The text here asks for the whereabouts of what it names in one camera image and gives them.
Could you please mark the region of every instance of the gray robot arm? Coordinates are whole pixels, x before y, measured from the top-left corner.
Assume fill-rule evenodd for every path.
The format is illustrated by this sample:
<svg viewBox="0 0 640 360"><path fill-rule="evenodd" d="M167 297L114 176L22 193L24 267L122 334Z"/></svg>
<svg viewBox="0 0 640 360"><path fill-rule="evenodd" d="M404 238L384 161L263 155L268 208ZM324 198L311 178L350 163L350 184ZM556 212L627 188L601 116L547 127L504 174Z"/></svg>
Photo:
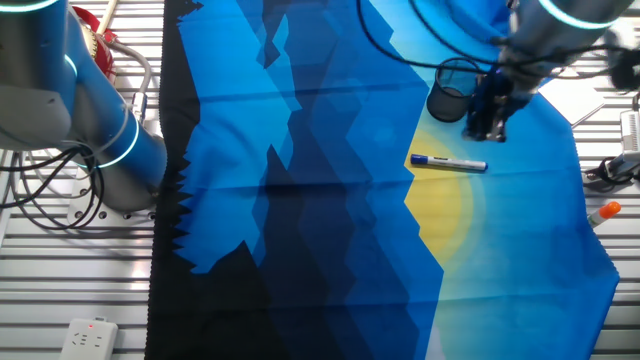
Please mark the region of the gray robot arm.
<svg viewBox="0 0 640 360"><path fill-rule="evenodd" d="M464 136L506 141L507 120L529 103L542 80L554 69L573 63L580 52L572 50L593 45L631 3L633 0L511 1L511 35L504 41L499 63L529 63L496 65L482 79Z"/></svg>
<svg viewBox="0 0 640 360"><path fill-rule="evenodd" d="M162 181L166 149L95 64L74 15L67 0L0 0L0 148L111 143L97 155L104 203L145 209Z"/></svg>

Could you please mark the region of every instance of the white power outlet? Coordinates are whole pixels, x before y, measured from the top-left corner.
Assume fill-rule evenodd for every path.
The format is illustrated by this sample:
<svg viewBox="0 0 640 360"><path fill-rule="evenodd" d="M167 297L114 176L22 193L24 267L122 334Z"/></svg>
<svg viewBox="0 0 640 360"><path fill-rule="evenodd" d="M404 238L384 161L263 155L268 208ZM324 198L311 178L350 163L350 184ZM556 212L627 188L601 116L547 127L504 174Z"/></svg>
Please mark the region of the white power outlet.
<svg viewBox="0 0 640 360"><path fill-rule="evenodd" d="M60 360L109 360L117 332L114 323L74 319L69 324Z"/></svg>

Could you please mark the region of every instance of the marker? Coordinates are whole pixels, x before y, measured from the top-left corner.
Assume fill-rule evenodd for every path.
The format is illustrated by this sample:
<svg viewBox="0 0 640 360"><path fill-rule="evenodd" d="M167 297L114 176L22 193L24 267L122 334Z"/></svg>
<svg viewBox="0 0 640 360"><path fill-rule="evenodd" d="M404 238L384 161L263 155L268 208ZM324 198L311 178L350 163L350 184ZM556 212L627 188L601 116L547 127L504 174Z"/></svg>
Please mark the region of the marker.
<svg viewBox="0 0 640 360"><path fill-rule="evenodd" d="M474 171L486 171L489 165L482 161L470 161L470 160L456 160L439 158L433 156L424 155L411 155L411 164L413 165L434 165L441 167L448 167L452 169L464 169Z"/></svg>
<svg viewBox="0 0 640 360"><path fill-rule="evenodd" d="M603 222L611 219L617 213L620 212L622 206L615 201L608 203L607 205L601 207L598 211L595 211L591 215L589 215L589 224L592 228L602 224Z"/></svg>

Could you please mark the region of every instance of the aluminum slat surface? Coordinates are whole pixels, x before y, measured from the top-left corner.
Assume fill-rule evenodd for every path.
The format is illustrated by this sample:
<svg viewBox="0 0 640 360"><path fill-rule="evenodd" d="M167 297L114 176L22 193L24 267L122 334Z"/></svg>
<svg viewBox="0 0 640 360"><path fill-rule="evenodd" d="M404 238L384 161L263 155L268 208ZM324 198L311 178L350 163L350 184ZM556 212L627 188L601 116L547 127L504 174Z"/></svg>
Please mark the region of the aluminum slat surface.
<svg viewBox="0 0 640 360"><path fill-rule="evenodd" d="M71 0L71 4L100 17L107 0ZM640 10L640 2L635 7ZM157 126L163 8L158 0L120 0L112 23L121 42L149 57L154 77L147 94L147 119ZM640 12L632 14L627 19L633 21L640 39ZM130 102L143 69L132 59L114 55L116 85ZM596 54L587 54L576 65L579 72L604 68ZM588 169L620 153L620 113L629 110L632 94L618 94L604 76L583 82L606 100L604 108L574 131L581 166ZM36 161L44 159L41 154ZM53 186L70 194L75 168L65 171L68 174L58 176ZM35 173L27 175L30 185L39 183ZM640 360L640 186L610 194L586 192L589 210L612 199L623 210L596 233L622 280L591 360ZM69 200L46 191L40 203L64 221ZM36 214L34 207L28 209ZM122 329L112 360L143 359L152 229L50 232L14 211L6 230L0 242L0 360L57 360L68 323L95 316L106 316Z"/></svg>

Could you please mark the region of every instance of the orange bottle cap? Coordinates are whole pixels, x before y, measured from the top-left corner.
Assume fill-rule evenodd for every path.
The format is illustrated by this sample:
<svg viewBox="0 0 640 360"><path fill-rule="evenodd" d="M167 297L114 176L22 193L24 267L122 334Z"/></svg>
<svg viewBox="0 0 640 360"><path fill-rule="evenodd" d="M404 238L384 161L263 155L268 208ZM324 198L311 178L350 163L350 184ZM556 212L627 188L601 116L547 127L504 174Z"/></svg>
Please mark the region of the orange bottle cap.
<svg viewBox="0 0 640 360"><path fill-rule="evenodd" d="M617 213L619 213L621 209L622 209L622 206L620 206L620 204L618 204L615 201L612 201L607 205L601 207L599 212L600 212L600 216L602 216L604 219L611 219Z"/></svg>

